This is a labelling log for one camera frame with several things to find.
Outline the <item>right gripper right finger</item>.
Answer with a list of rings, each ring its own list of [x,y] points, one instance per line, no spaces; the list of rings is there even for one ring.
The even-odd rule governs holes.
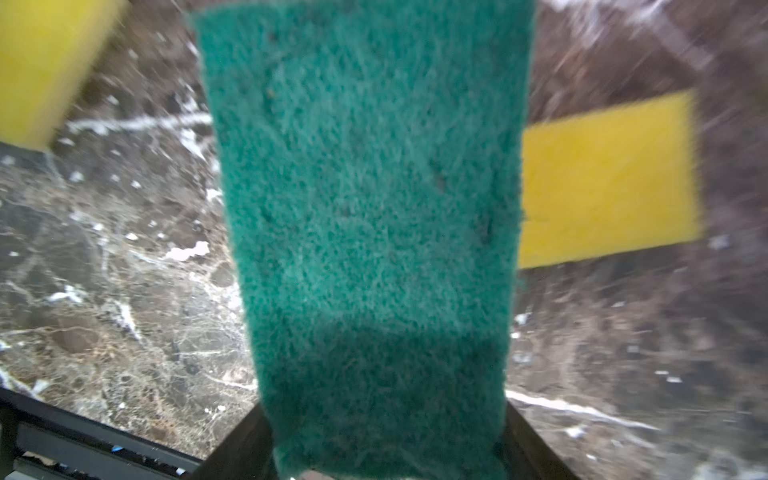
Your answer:
[[[509,480],[579,480],[523,415],[507,402],[498,455]]]

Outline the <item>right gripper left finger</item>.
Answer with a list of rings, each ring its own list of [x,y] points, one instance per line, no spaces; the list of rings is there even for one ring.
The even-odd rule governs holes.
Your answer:
[[[236,425],[191,474],[192,480],[277,480],[274,439],[260,404]]]

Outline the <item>green sponge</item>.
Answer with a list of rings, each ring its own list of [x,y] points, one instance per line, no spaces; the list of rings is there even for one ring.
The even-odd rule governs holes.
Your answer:
[[[531,1],[190,16],[283,477],[502,479]]]

